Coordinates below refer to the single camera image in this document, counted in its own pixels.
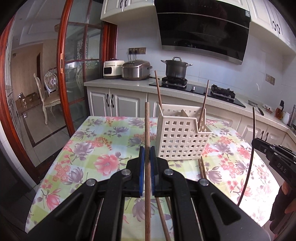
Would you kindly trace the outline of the right hand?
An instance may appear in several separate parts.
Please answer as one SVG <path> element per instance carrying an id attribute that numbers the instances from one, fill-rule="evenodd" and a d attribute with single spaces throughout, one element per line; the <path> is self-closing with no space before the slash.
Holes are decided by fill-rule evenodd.
<path id="1" fill-rule="evenodd" d="M 277 235 L 280 231 L 280 222 L 286 214 L 295 211 L 295 189 L 292 189 L 290 185 L 285 181 L 281 185 L 278 194 L 274 200 L 271 210 L 271 221 L 269 228 Z"/>

